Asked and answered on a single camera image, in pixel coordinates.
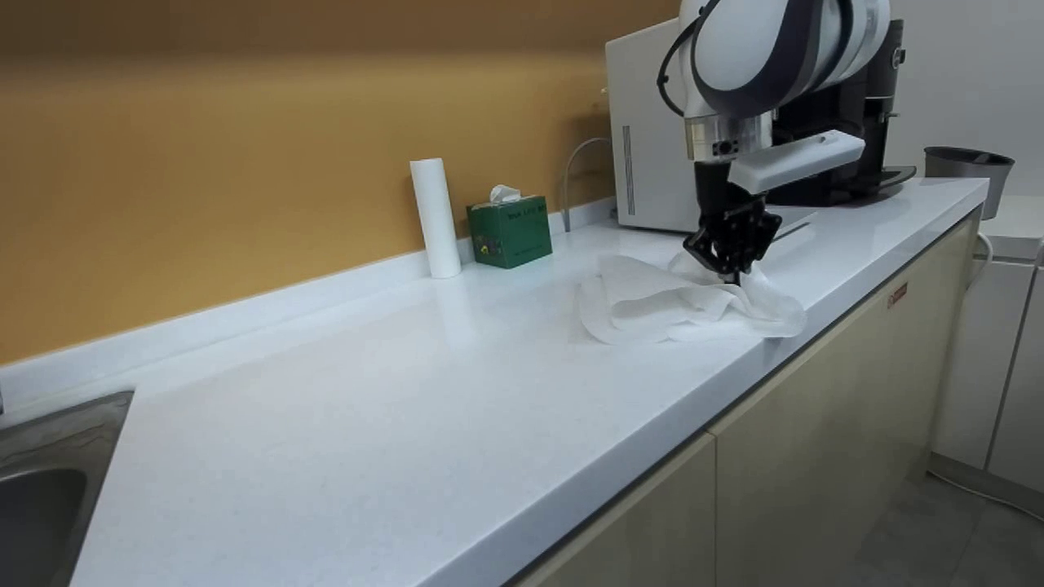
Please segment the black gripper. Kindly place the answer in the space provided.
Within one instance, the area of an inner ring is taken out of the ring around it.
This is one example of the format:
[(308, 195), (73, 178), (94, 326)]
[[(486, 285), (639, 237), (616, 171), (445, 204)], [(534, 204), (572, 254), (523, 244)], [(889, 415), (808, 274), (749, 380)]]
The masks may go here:
[(728, 164), (697, 164), (697, 231), (682, 237), (682, 247), (708, 269), (728, 259), (725, 280), (744, 283), (755, 263), (766, 254), (783, 224), (759, 195), (728, 183)]

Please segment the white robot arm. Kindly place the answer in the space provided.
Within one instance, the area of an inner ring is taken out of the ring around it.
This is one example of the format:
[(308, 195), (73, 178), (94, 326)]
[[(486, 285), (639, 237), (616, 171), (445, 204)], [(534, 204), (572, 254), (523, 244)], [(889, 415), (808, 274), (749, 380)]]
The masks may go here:
[(684, 119), (697, 228), (682, 247), (701, 266), (739, 283), (783, 224), (766, 195), (862, 160), (858, 131), (777, 139), (775, 117), (858, 75), (889, 21), (890, 0), (682, 0), (657, 92)]

